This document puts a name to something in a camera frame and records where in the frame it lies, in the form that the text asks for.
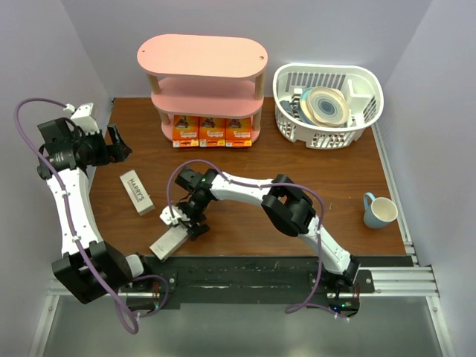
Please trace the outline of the grey white razor box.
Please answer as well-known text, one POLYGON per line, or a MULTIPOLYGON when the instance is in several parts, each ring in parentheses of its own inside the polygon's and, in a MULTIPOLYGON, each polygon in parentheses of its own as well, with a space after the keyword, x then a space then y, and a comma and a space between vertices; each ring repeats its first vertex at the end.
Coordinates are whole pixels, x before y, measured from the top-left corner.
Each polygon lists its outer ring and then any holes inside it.
POLYGON ((187 239, 187 229, 182 226, 175 226, 160 236, 149 249, 160 261, 165 261, 187 239))

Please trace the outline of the white Harry's razor box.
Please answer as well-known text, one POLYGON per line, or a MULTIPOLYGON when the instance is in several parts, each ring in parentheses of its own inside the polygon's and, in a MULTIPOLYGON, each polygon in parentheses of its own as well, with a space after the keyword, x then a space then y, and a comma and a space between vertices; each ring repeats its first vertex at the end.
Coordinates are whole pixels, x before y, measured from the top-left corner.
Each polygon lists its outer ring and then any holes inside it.
POLYGON ((120 181, 140 216, 155 209, 155 205, 153 204, 147 190, 134 170, 130 170, 121 175, 120 181))

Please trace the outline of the orange Gillette razor box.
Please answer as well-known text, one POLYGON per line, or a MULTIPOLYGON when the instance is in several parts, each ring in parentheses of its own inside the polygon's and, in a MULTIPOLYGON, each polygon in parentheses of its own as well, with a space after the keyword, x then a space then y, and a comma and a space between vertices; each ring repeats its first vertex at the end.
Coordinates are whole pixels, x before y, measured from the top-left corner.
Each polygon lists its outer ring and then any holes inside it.
POLYGON ((199 118, 199 146, 224 147, 225 146, 224 118, 200 117, 199 118))
POLYGON ((197 147, 199 145, 199 118, 190 115, 175 115, 172 137, 174 148, 197 147))
POLYGON ((226 147, 250 147, 252 145, 251 119, 227 119, 225 123, 226 147))

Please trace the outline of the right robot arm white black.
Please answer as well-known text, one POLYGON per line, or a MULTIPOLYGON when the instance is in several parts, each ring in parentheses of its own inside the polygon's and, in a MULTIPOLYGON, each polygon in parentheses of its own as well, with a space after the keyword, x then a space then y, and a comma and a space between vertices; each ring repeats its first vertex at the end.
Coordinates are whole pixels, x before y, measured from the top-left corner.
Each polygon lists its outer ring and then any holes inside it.
POLYGON ((343 249, 325 230, 311 198, 288 176, 256 180, 209 169, 201 174, 183 168, 175 183, 189 198, 173 209, 173 222, 183 225, 191 239, 208 232, 205 209, 212 201, 236 201, 260 206, 282 234, 302 239, 319 254, 327 280, 340 292, 348 292, 358 282, 359 261, 343 249))

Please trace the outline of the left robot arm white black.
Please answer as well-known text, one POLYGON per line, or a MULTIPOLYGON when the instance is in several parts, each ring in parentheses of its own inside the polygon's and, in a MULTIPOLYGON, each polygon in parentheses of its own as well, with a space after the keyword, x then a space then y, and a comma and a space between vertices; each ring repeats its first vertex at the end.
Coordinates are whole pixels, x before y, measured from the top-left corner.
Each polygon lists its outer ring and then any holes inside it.
POLYGON ((149 290, 154 274, 145 268, 144 258, 124 256, 103 240, 89 199, 88 167, 123 162, 131 153, 117 127, 107 127, 110 144, 91 115, 50 120, 38 129, 44 143, 37 172, 54 196, 62 231, 62 256, 51 265, 55 278, 84 304, 106 294, 85 264, 83 249, 114 291, 127 284, 138 292, 149 290))

